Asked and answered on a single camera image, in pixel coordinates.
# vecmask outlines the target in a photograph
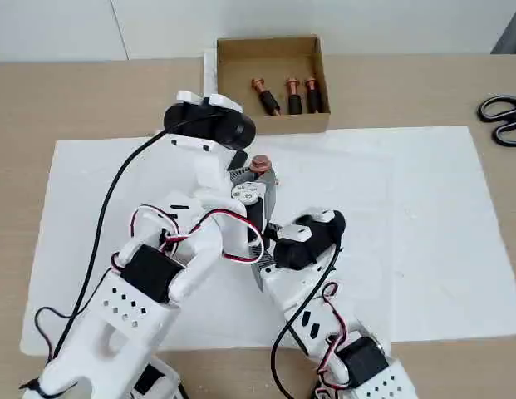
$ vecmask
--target black cable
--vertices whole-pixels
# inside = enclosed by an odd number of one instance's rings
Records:
[[[303,310],[306,308],[306,306],[311,302],[317,291],[321,288],[321,286],[326,281],[326,278],[329,273],[334,270],[335,262],[337,261],[337,258],[339,256],[339,253],[342,251],[341,249],[341,240],[337,241],[335,243],[335,250],[333,252],[332,259],[330,260],[330,263],[327,265],[326,270],[324,270],[324,273],[322,274],[320,280],[318,280],[317,284],[315,284],[315,287],[313,287],[313,290],[307,295],[307,298],[304,300],[302,305],[297,309],[297,311],[293,314],[293,316],[289,319],[289,321],[283,326],[282,331],[278,334],[278,337],[276,338],[276,341],[273,344],[273,348],[271,350],[271,373],[273,374],[274,382],[276,382],[276,386],[280,390],[280,392],[287,398],[287,399],[294,399],[294,397],[288,392],[285,387],[283,387],[282,382],[280,381],[280,378],[278,376],[278,372],[276,370],[276,353],[278,351],[278,346],[280,342],[282,341],[283,337],[289,330],[289,328],[292,326],[294,321],[297,319],[298,316],[303,312]]]
[[[102,284],[102,281],[105,279],[106,275],[108,274],[108,272],[110,272],[111,268],[107,269],[104,274],[102,275],[101,277],[101,280],[99,281],[99,283],[96,285],[95,289],[93,290],[93,293],[91,294],[90,298],[87,300],[86,304],[82,307],[82,309],[80,309],[78,311],[78,313],[72,313],[70,316],[67,316],[66,314],[64,313],[61,313],[59,311],[57,311],[55,308],[52,308],[50,306],[44,306],[44,307],[41,307],[39,308],[36,313],[34,314],[34,326],[36,327],[36,330],[38,330],[38,332],[40,333],[40,335],[42,336],[42,338],[45,340],[46,344],[47,344],[47,349],[48,349],[48,352],[47,352],[47,363],[49,363],[51,360],[52,360],[52,354],[53,354],[53,351],[52,351],[52,342],[51,342],[51,339],[47,336],[47,334],[45,334],[45,332],[43,331],[42,327],[40,326],[40,315],[43,311],[47,310],[49,312],[52,312],[54,313],[56,316],[58,316],[59,318],[72,318],[73,315],[76,317],[76,316],[79,316],[81,313],[83,313],[88,305],[90,304],[91,300],[93,299],[95,293],[97,292],[97,289],[99,289],[99,287],[101,286]]]
[[[96,256],[97,256],[97,250],[99,249],[99,242],[101,241],[102,224],[103,224],[104,219],[105,219],[106,208],[108,207],[111,195],[113,194],[114,189],[117,186],[117,182],[119,181],[119,179],[121,178],[121,176],[125,172],[125,170],[128,167],[128,165],[132,162],[132,160],[134,160],[134,158],[136,156],[141,154],[141,152],[143,152],[144,150],[149,148],[156,141],[158,141],[159,139],[161,139],[162,137],[164,137],[166,134],[170,133],[171,131],[179,129],[180,127],[182,127],[184,125],[187,125],[189,123],[193,123],[193,122],[196,122],[196,121],[201,121],[201,120],[204,120],[204,119],[216,118],[216,117],[219,117],[219,116],[222,116],[222,114],[211,114],[211,115],[207,115],[207,116],[201,116],[199,118],[189,119],[189,120],[185,120],[185,121],[181,121],[179,123],[176,123],[175,125],[172,125],[169,129],[163,129],[160,133],[152,136],[143,145],[141,145],[139,148],[137,148],[132,154],[130,154],[128,156],[128,158],[126,158],[125,162],[123,162],[123,165],[121,165],[121,167],[119,168],[119,170],[115,174],[114,179],[111,181],[110,187],[109,187],[108,191],[106,192],[106,197],[104,198],[104,200],[102,202],[101,212],[99,213],[99,219],[97,221],[97,228],[96,228],[96,232],[95,232],[95,239],[94,239],[94,242],[93,242],[93,248],[91,249],[90,262],[88,263],[88,267],[87,267],[87,270],[86,270],[86,276],[84,277],[84,283],[82,283],[81,291],[80,291],[80,293],[78,295],[78,298],[76,300],[75,307],[73,308],[73,312],[71,312],[71,318],[69,318],[67,320],[67,324],[64,327],[64,331],[62,332],[62,334],[60,336],[60,339],[58,340],[57,347],[55,348],[55,351],[54,351],[54,354],[53,354],[53,357],[52,357],[53,359],[58,356],[58,353],[60,353],[61,347],[64,344],[64,342],[66,341],[67,335],[71,331],[71,327],[73,326],[73,323],[75,322],[75,318],[76,318],[76,316],[78,314],[78,311],[81,308],[82,300],[84,299],[84,296],[86,295],[86,290],[87,290],[88,284],[90,282],[91,273],[93,272],[93,267],[95,265],[95,259],[96,259]]]

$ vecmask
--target bolt with black sleeve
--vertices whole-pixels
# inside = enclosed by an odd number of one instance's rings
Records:
[[[289,114],[302,114],[302,99],[298,94],[298,86],[300,86],[300,81],[296,77],[289,78],[286,81],[286,86],[289,95],[289,97],[287,98]]]
[[[265,81],[262,78],[252,79],[252,88],[258,93],[263,108],[269,115],[281,115],[280,105],[271,92],[265,88]]]
[[[317,79],[310,77],[306,79],[307,89],[307,112],[317,114],[322,112],[321,92],[318,90]]]

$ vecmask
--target white wall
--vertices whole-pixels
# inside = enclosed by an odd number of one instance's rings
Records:
[[[490,52],[516,0],[113,0],[130,58],[195,57],[217,37],[317,33],[328,53]],[[0,61],[126,54],[110,0],[0,0]]]
[[[123,59],[106,0],[0,0],[0,61]]]

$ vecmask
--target screw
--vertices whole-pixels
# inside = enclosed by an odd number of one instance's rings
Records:
[[[263,78],[259,77],[258,79],[252,79],[252,88],[259,93],[263,93],[265,89],[265,81]]]
[[[254,173],[263,174],[266,171],[270,170],[273,167],[273,163],[271,160],[263,154],[256,155],[252,158],[252,163],[250,164],[250,170]]]
[[[281,115],[280,106],[269,90],[265,88],[265,80],[261,77],[252,79],[252,88],[258,93],[259,100],[269,115]]]
[[[287,79],[285,84],[287,85],[289,95],[295,96],[298,94],[298,86],[300,86],[300,81],[296,77],[291,77]]]

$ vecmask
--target white paper sheet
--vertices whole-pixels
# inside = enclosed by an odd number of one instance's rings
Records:
[[[392,341],[516,334],[516,281],[465,126],[269,136],[394,158]]]
[[[46,347],[33,326],[37,308],[71,309],[86,270],[96,216],[117,167],[144,139],[58,142],[53,157],[40,236],[32,268],[21,349],[42,355]],[[263,144],[252,154],[274,160],[280,185],[274,220],[287,223],[312,205],[341,210],[348,223],[345,251],[337,263],[344,284],[338,307],[354,303],[356,314],[388,346],[391,329],[391,160],[329,150],[291,150]],[[188,190],[190,158],[161,140],[132,164],[107,211],[91,288],[108,259],[127,240],[134,207],[161,198],[172,188]],[[55,342],[64,322],[50,314],[42,326]],[[282,317],[262,294],[250,268],[223,262],[188,301],[162,347],[270,346]]]

